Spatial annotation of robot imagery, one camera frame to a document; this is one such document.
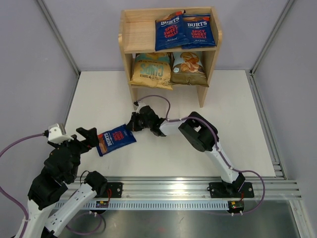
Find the blue Burts bag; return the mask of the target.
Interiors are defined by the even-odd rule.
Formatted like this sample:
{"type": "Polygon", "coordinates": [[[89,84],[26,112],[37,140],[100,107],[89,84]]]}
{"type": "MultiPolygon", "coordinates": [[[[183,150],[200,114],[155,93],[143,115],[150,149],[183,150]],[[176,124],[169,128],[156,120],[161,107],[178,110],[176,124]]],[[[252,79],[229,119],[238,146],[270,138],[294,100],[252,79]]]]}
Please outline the blue Burts bag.
{"type": "Polygon", "coordinates": [[[182,49],[215,47],[209,14],[191,14],[183,17],[186,37],[189,43],[182,49]]]}
{"type": "Polygon", "coordinates": [[[97,152],[100,157],[136,142],[133,133],[128,130],[126,124],[99,134],[98,139],[97,152]]]}
{"type": "Polygon", "coordinates": [[[188,44],[183,15],[185,10],[174,12],[155,21],[155,51],[180,47],[188,44]]]}

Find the yellow kettle chips bag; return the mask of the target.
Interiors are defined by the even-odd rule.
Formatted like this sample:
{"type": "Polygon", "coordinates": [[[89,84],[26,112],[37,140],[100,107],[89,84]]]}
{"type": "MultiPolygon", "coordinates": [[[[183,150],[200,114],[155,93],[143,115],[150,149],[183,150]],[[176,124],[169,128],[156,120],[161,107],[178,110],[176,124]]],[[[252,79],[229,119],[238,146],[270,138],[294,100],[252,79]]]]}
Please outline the yellow kettle chips bag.
{"type": "Polygon", "coordinates": [[[131,85],[173,90],[168,53],[136,54],[131,85]]]}

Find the light blue cassava chips bag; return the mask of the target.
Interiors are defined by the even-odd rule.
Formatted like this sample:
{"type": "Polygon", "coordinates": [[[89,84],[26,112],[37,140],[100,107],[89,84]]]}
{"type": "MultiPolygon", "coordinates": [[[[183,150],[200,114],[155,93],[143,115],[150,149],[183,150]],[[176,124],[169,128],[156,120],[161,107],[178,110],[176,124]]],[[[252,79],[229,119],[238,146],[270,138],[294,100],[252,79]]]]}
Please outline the light blue cassava chips bag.
{"type": "Polygon", "coordinates": [[[173,52],[171,83],[208,87],[207,76],[201,61],[202,52],[173,52]]]}

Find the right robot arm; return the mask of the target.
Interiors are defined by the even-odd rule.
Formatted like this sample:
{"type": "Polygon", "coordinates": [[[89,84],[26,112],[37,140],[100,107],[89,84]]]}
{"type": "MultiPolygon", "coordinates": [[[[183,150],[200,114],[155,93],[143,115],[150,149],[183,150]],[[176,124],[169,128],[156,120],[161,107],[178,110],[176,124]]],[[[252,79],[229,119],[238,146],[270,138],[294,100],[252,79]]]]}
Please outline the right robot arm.
{"type": "Polygon", "coordinates": [[[127,128],[134,132],[149,129],[159,137],[181,133],[194,149],[205,153],[220,172],[220,193],[233,197],[242,192],[245,177],[224,153],[217,129],[197,112],[182,119],[164,119],[150,106],[139,106],[132,113],[127,128]]]}

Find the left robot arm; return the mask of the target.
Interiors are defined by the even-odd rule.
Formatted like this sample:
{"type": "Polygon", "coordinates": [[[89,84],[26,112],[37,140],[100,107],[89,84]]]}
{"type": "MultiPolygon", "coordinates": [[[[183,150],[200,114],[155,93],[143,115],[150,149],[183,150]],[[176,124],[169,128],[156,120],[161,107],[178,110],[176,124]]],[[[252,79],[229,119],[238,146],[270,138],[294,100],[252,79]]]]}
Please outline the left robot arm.
{"type": "Polygon", "coordinates": [[[25,238],[56,238],[68,222],[90,199],[102,197],[107,191],[106,178],[97,171],[88,173],[84,182],[55,214],[51,211],[68,190],[78,173],[81,155],[99,144],[97,129],[77,128],[84,137],[67,135],[62,124],[54,124],[44,132],[54,149],[44,161],[40,174],[32,181],[28,192],[27,227],[25,238]]]}

